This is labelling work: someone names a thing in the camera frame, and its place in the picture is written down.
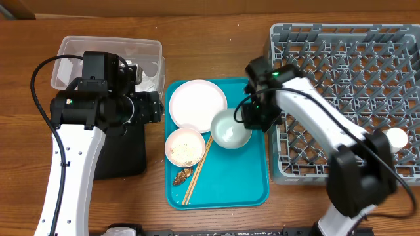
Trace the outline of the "white napkin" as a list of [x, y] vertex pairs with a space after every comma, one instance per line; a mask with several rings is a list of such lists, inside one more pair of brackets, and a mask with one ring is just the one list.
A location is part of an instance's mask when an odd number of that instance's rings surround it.
[[147, 76], [145, 72], [142, 72], [142, 81], [140, 84], [135, 85], [136, 92], [160, 92], [161, 90], [161, 79], [160, 76], [155, 74], [153, 76]]

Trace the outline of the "pink bowl with crumbs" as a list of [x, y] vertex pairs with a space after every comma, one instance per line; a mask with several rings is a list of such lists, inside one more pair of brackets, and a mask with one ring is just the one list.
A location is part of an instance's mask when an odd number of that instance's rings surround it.
[[203, 136], [192, 128], [180, 128], [165, 141], [165, 154], [177, 167], [192, 167], [204, 156], [206, 143]]

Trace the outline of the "small white cup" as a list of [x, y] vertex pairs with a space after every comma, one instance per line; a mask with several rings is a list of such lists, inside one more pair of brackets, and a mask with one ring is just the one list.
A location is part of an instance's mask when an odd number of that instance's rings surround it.
[[400, 128], [390, 128], [383, 132], [388, 138], [390, 151], [397, 153], [408, 143], [408, 135]]

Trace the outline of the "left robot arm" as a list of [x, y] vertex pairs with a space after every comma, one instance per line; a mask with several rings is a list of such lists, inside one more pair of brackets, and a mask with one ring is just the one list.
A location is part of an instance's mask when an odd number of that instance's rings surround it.
[[159, 93], [61, 90], [51, 102], [52, 163], [36, 235], [88, 235], [94, 180], [146, 170], [144, 126], [161, 121]]

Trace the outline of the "grey-green ceramic bowl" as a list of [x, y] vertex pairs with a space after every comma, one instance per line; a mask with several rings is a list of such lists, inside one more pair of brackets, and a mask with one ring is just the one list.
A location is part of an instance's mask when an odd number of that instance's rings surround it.
[[243, 123], [235, 119], [240, 113], [234, 114], [234, 108], [217, 113], [211, 122], [211, 135], [213, 140], [222, 148], [238, 149], [246, 145], [251, 138], [252, 130], [246, 129]]

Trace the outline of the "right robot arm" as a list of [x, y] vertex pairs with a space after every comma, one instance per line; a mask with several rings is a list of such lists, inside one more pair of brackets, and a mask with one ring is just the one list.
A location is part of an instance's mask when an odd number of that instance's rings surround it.
[[408, 142], [400, 128], [368, 133], [333, 108], [293, 64], [245, 69], [248, 97], [239, 104], [245, 128], [266, 132], [292, 115], [329, 156], [326, 189], [331, 206], [311, 235], [351, 235], [373, 209], [396, 191], [394, 153]]

